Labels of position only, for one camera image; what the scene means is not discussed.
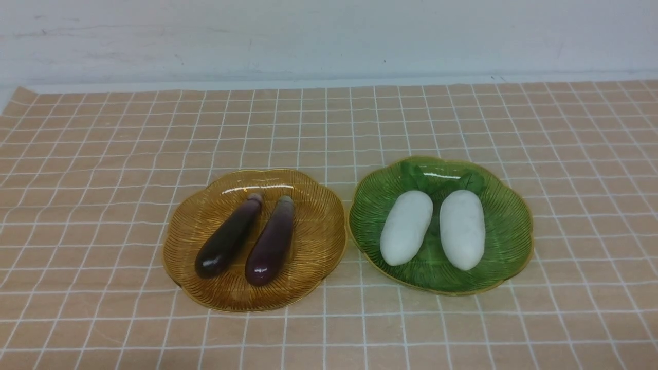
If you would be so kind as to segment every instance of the purple eggplant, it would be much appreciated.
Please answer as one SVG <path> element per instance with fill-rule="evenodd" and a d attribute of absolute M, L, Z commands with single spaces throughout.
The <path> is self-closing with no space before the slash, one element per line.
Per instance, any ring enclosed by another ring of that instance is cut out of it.
<path fill-rule="evenodd" d="M 281 271 L 292 242 L 295 204 L 289 196 L 276 202 L 256 245 L 245 264 L 245 277 L 253 286 L 264 286 Z"/>
<path fill-rule="evenodd" d="M 197 254 L 194 268 L 200 278 L 213 278 L 223 273 L 235 259 L 249 236 L 263 207 L 263 196 L 249 194 L 238 208 L 208 238 Z"/>

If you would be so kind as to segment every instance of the white vegetable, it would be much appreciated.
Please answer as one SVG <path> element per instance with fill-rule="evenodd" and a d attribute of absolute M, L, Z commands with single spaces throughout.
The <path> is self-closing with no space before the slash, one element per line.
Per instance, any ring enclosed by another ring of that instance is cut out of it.
<path fill-rule="evenodd" d="M 398 266 L 414 258 L 430 226 L 433 210 L 430 196 L 418 190 L 405 192 L 396 199 L 380 239 L 386 263 Z"/>
<path fill-rule="evenodd" d="M 441 244 L 448 261 L 462 271 L 475 267 L 484 255 L 484 212 L 473 192 L 450 193 L 439 214 Z"/>

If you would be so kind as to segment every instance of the dark purple eggplant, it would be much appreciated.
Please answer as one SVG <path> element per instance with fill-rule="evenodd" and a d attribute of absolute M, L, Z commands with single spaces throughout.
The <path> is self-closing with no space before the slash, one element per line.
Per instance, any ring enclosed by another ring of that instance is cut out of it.
<path fill-rule="evenodd" d="M 249 284 L 264 286 L 281 271 L 292 242 L 294 216 L 295 204 L 291 197 L 280 197 L 247 258 L 245 277 Z"/>
<path fill-rule="evenodd" d="M 213 278 L 230 266 L 247 240 L 262 206 L 262 195 L 250 194 L 208 238 L 194 263 L 200 278 Z"/>

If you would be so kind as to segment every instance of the plate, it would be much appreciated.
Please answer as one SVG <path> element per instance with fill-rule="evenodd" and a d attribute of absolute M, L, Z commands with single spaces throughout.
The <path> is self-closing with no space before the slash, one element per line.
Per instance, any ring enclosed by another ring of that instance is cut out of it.
<path fill-rule="evenodd" d="M 479 181 L 486 240 L 479 264 L 464 272 L 452 266 L 443 252 L 438 214 L 451 191 L 472 186 L 460 182 L 472 175 Z M 380 235 L 397 197 L 408 190 L 431 194 L 434 216 L 414 258 L 389 266 L 380 253 Z M 381 273 L 436 294 L 461 296 L 493 289 L 521 272 L 534 251 L 532 216 L 523 198 L 484 167 L 466 161 L 414 156 L 373 171 L 357 185 L 348 224 L 357 247 Z"/>
<path fill-rule="evenodd" d="M 199 278 L 194 260 L 201 246 L 248 194 L 258 190 L 264 193 L 263 209 L 234 263 L 215 278 Z M 275 280 L 255 287 L 245 279 L 245 261 L 283 195 L 295 202 L 291 248 Z M 311 293 L 336 268 L 346 246 L 345 210 L 333 191 L 293 169 L 237 171 L 178 206 L 169 223 L 163 259 L 171 279 L 205 307 L 224 312 L 270 311 Z"/>

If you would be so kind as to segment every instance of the scalloped plate edge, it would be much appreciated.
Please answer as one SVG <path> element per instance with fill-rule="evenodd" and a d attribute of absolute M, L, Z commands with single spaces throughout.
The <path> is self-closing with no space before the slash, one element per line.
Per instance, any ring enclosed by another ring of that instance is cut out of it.
<path fill-rule="evenodd" d="M 330 269 L 328 269 L 327 272 L 326 272 L 326 274 L 324 274 L 323 278 L 318 279 L 317 284 L 315 284 L 312 288 L 308 289 L 308 291 L 306 291 L 306 293 L 302 294 L 300 297 L 298 297 L 298 298 L 296 298 L 296 299 L 294 299 L 294 300 L 292 300 L 292 301 L 290 301 L 290 302 L 286 302 L 286 303 L 283 304 L 283 305 L 277 305 L 276 307 L 266 308 L 266 309 L 219 309 L 219 308 L 217 308 L 217 307 L 213 307 L 212 305 L 209 305 L 209 304 L 206 304 L 206 303 L 204 303 L 204 302 L 201 302 L 201 301 L 198 300 L 195 296 L 193 296 L 190 292 L 188 292 L 188 290 L 185 289 L 185 288 L 184 288 L 184 287 L 183 287 L 183 286 L 182 286 L 182 285 L 181 285 L 181 284 L 180 284 L 180 283 L 174 278 L 173 274 L 169 271 L 169 268 L 167 267 L 167 262 L 166 262 L 166 259 L 165 259 L 165 256 L 164 256 L 164 248 L 165 248 L 165 244 L 166 244 L 167 240 L 169 240 L 169 236 L 170 236 L 170 232 L 171 232 L 171 227 L 172 227 L 172 224 L 171 224 L 171 220 L 172 220 L 172 218 L 174 217 L 174 215 L 175 215 L 176 212 L 178 211 L 178 208 L 181 207 L 181 206 L 183 205 L 183 203 L 185 203 L 186 201 L 190 200 L 191 198 L 194 198 L 194 197 L 197 197 L 197 196 L 201 196 L 201 195 L 204 194 L 205 192 L 208 192 L 211 186 L 213 186 L 216 182 L 219 182 L 220 180 L 224 180 L 224 178 L 225 178 L 226 176 L 229 176 L 229 175 L 232 175 L 232 174 L 238 174 L 238 173 L 241 173 L 241 172 L 259 172 L 259 173 L 263 173 L 263 174 L 264 174 L 264 173 L 268 173 L 268 172 L 276 172 L 276 171 L 298 172 L 299 174 L 302 174 L 303 176 L 306 176 L 307 178 L 309 178 L 309 180 L 313 181 L 313 182 L 314 182 L 315 184 L 317 184 L 318 186 L 321 186 L 321 187 L 323 187 L 323 188 L 326 188 L 326 189 L 329 191 L 330 194 L 332 194 L 334 197 L 336 197 L 336 199 L 338 199 L 338 200 L 340 201 L 340 203 L 341 203 L 341 207 L 342 207 L 342 209 L 343 209 L 343 233 L 344 233 L 344 235 L 345 235 L 345 242 L 343 243 L 343 248 L 342 248 L 342 251 L 341 251 L 341 253 L 340 253 L 340 257 L 337 259 L 336 264 L 335 264 L 334 266 L 332 266 Z M 178 206 L 176 206 L 176 209 L 174 210 L 174 212 L 172 212 L 172 214 L 171 214 L 171 216 L 169 217 L 169 220 L 168 220 L 167 223 L 168 223 L 168 224 L 167 224 L 166 238 L 164 239 L 165 241 L 164 241 L 164 243 L 163 243 L 163 250 L 162 250 L 161 253 L 160 253 L 160 255 L 161 255 L 161 259 L 162 259 L 162 262 L 163 262 L 163 268 L 164 268 L 165 273 L 166 273 L 167 276 L 169 276 L 169 278 L 174 282 L 174 284 L 176 284 L 179 288 L 181 288 L 181 290 L 183 291 L 183 293 L 184 293 L 187 297 L 190 297 L 190 299 L 192 299 L 194 302 L 196 302 L 196 303 L 199 304 L 199 305 L 202 305 L 203 307 L 206 307 L 207 309 L 211 309 L 211 310 L 213 310 L 213 311 L 223 312 L 223 313 L 249 313 L 249 312 L 254 312 L 254 313 L 255 313 L 255 312 L 274 311 L 274 310 L 276 310 L 276 309 L 281 309 L 281 308 L 287 307 L 287 306 L 289 306 L 289 305 L 291 305 L 291 304 L 297 303 L 297 302 L 299 302 L 300 300 L 302 300 L 303 298 L 306 298 L 309 294 L 311 294 L 312 292 L 314 292 L 314 291 L 318 288 L 318 286 L 320 286 L 320 284 L 322 284 L 322 282 L 323 282 L 323 281 L 324 281 L 329 275 L 331 275 L 331 273 L 333 273 L 333 272 L 336 270 L 336 267 L 338 267 L 338 265 L 343 261 L 343 258 L 345 257 L 345 253 L 347 252 L 347 245 L 348 245 L 348 243 L 349 243 L 349 238 L 351 237 L 351 231 L 350 231 L 350 229 L 349 229 L 349 217 L 348 217 L 348 214 L 347 214 L 347 212 L 346 212 L 346 210 L 345 210 L 345 206 L 343 205 L 343 201 L 340 199 L 340 197 L 338 196 L 338 194 L 337 194 L 335 191 L 333 191 L 333 189 L 329 188 L 328 186 L 324 186 L 324 185 L 322 185 L 321 183 L 319 183 L 318 181 L 316 181 L 313 177 L 311 177 L 311 176 L 308 175 L 307 173 L 302 172 L 302 171 L 297 170 L 297 169 L 287 169 L 287 168 L 276 168 L 276 169 L 268 169 L 268 170 L 244 169 L 244 170 L 236 170 L 236 171 L 232 171 L 232 172 L 228 172 L 228 173 L 226 173 L 226 174 L 223 174 L 222 176 L 218 177 L 217 179 L 215 179 L 214 181 L 212 181 L 210 184 L 208 184 L 208 186 L 206 186 L 204 189 L 201 189 L 201 190 L 197 191 L 196 193 L 194 193 L 194 194 L 190 195 L 189 197 L 187 197 L 184 201 L 180 202 L 180 204 L 178 204 Z"/>
<path fill-rule="evenodd" d="M 361 246 L 359 245 L 359 242 L 358 242 L 357 239 L 354 237 L 354 234 L 352 234 L 352 227 L 351 227 L 351 223 L 349 222 L 350 219 L 351 219 L 352 207 L 354 207 L 354 203 L 355 203 L 354 201 L 355 201 L 355 199 L 356 199 L 357 191 L 359 190 L 359 187 L 360 187 L 361 184 L 363 183 L 363 180 L 365 180 L 365 179 L 368 178 L 369 176 L 371 176 L 371 175 L 373 175 L 373 174 L 375 174 L 375 173 L 377 173 L 377 172 L 379 172 L 379 171 L 382 171 L 382 170 L 388 169 L 388 168 L 390 168 L 390 167 L 393 167 L 393 166 L 395 166 L 395 165 L 398 165 L 398 164 L 400 164 L 400 162 L 408 161 L 408 160 L 410 160 L 410 159 L 412 159 L 412 160 L 413 160 L 413 159 L 421 159 L 421 160 L 425 159 L 425 160 L 437 161 L 437 162 L 439 162 L 439 163 L 455 163 L 455 164 L 463 164 L 463 165 L 468 165 L 468 166 L 475 166 L 475 167 L 478 168 L 478 170 L 480 170 L 480 171 L 485 171 L 485 172 L 488 172 L 489 174 L 491 174 L 492 178 L 496 179 L 496 180 L 497 180 L 497 181 L 498 181 L 503 187 L 505 187 L 505 188 L 509 189 L 510 191 L 512 191 L 512 193 L 514 193 L 514 195 L 516 195 L 517 197 L 519 197 L 519 199 L 521 199 L 521 201 L 523 201 L 523 204 L 525 205 L 526 209 L 528 210 L 528 214 L 530 215 L 530 253 L 528 254 L 528 259 L 526 259 L 526 261 L 523 263 L 523 265 L 521 266 L 521 268 L 520 268 L 516 273 L 512 274 L 512 275 L 511 275 L 510 277 L 508 277 L 508 278 L 505 278 L 505 279 L 499 280 L 499 281 L 496 282 L 495 284 L 492 284 L 491 286 L 488 286 L 487 288 L 484 288 L 484 289 L 474 290 L 474 291 L 472 291 L 472 292 L 470 292 L 470 291 L 469 291 L 469 292 L 446 292 L 446 291 L 443 291 L 443 290 L 435 290 L 435 289 L 429 289 L 429 288 L 421 288 L 421 287 L 419 287 L 419 286 L 415 286 L 414 284 L 409 284 L 408 282 L 405 282 L 405 281 L 399 280 L 399 279 L 397 279 L 397 278 L 395 278 L 395 277 L 393 277 L 393 276 L 387 274 L 386 272 L 384 272 L 384 270 L 382 270 L 381 268 L 379 268 L 379 266 L 377 266 L 377 264 L 375 264 L 375 262 L 374 262 L 373 260 L 370 259 L 370 257 L 369 257 L 369 256 L 363 251 L 363 249 L 362 249 Z M 521 272 L 522 272 L 522 271 L 528 266 L 528 264 L 529 264 L 530 261 L 532 260 L 532 256 L 534 255 L 534 235 L 533 235 L 533 233 L 534 233 L 534 220 L 532 219 L 532 212 L 530 211 L 530 206 L 528 206 L 528 202 L 526 202 L 526 200 L 525 200 L 525 199 L 524 199 L 519 193 L 517 193 L 514 189 L 508 187 L 504 182 L 502 182 L 502 181 L 498 178 L 498 176 L 494 175 L 491 171 L 489 171 L 488 169 L 486 169 L 486 168 L 484 168 L 484 167 L 482 167 L 482 166 L 480 166 L 480 165 L 478 165 L 478 164 L 476 164 L 476 163 L 469 162 L 469 161 L 460 161 L 460 160 L 457 160 L 457 159 L 441 159 L 441 158 L 439 158 L 439 157 L 430 157 L 430 156 L 427 156 L 427 155 L 412 155 L 412 156 L 410 156 L 410 157 L 402 158 L 402 159 L 400 159 L 400 160 L 398 160 L 398 161 L 396 161 L 396 162 L 391 163 L 390 165 L 383 166 L 383 167 L 380 168 L 380 169 L 376 169 L 376 170 L 374 170 L 374 171 L 368 173 L 368 174 L 367 174 L 366 176 L 364 176 L 364 177 L 361 179 L 361 181 L 359 181 L 359 182 L 357 183 L 357 185 L 354 187 L 354 193 L 353 193 L 353 195 L 352 195 L 352 203 L 351 203 L 351 205 L 349 206 L 349 210 L 347 211 L 347 222 L 346 222 L 346 223 L 347 223 L 347 231 L 348 231 L 348 233 L 349 233 L 349 237 L 352 239 L 352 241 L 354 242 L 354 244 L 356 245 L 356 247 L 359 249 L 360 253 L 361 253 L 361 254 L 363 255 L 363 257 L 364 257 L 364 258 L 365 258 L 365 259 L 366 259 L 366 260 L 367 260 L 367 261 L 368 261 L 368 262 L 369 262 L 369 263 L 370 263 L 370 264 L 371 264 L 371 265 L 372 265 L 377 271 L 379 271 L 382 275 L 384 275 L 385 277 L 388 277 L 389 279 L 391 279 L 391 280 L 397 282 L 398 284 L 401 284 L 401 285 L 406 286 L 407 288 L 412 288 L 412 289 L 420 290 L 420 291 L 423 291 L 423 292 L 430 292 L 430 293 L 434 293 L 434 294 L 439 294 L 439 295 L 442 295 L 442 296 L 453 296 L 453 297 L 457 297 L 457 296 L 473 296 L 473 295 L 481 294 L 481 293 L 485 293 L 485 292 L 488 292 L 489 290 L 492 290 L 492 289 L 494 289 L 494 288 L 497 288 L 498 286 L 500 286 L 501 284 L 503 284 L 505 281 L 508 281 L 509 279 L 511 279 L 511 278 L 517 276 L 518 274 L 520 274 L 520 273 L 521 273 Z"/>

